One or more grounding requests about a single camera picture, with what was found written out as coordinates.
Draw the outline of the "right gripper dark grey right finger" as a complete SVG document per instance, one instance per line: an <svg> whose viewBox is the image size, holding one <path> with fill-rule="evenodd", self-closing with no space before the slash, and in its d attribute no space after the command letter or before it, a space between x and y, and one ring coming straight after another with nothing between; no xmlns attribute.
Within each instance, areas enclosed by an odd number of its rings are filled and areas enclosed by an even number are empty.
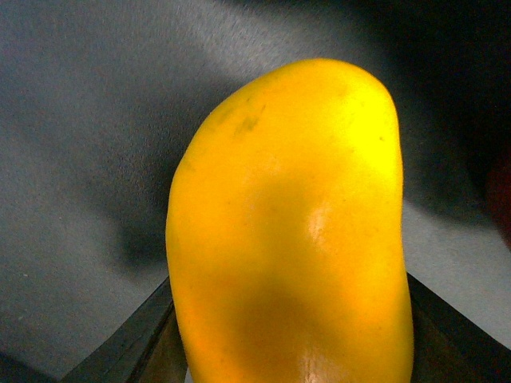
<svg viewBox="0 0 511 383"><path fill-rule="evenodd" d="M414 319L412 382L509 382L510 349L408 276Z"/></svg>

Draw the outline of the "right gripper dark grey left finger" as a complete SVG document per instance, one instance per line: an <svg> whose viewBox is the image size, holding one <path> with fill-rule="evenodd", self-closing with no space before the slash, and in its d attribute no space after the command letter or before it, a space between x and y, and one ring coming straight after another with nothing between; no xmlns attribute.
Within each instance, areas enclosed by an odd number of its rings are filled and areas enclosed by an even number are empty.
<svg viewBox="0 0 511 383"><path fill-rule="evenodd" d="M63 382L184 382L188 365L169 280Z"/></svg>

